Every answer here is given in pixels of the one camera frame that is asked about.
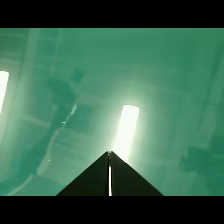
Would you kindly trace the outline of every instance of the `dark triangular object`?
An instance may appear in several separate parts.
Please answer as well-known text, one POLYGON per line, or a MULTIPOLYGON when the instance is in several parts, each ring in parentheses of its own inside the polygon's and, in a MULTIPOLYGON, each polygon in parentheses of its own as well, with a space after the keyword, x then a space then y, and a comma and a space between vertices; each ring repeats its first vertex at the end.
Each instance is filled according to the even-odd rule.
POLYGON ((108 195, 108 152, 105 152, 58 196, 105 196, 108 195))
POLYGON ((112 196, 162 196, 114 152, 110 153, 112 196))

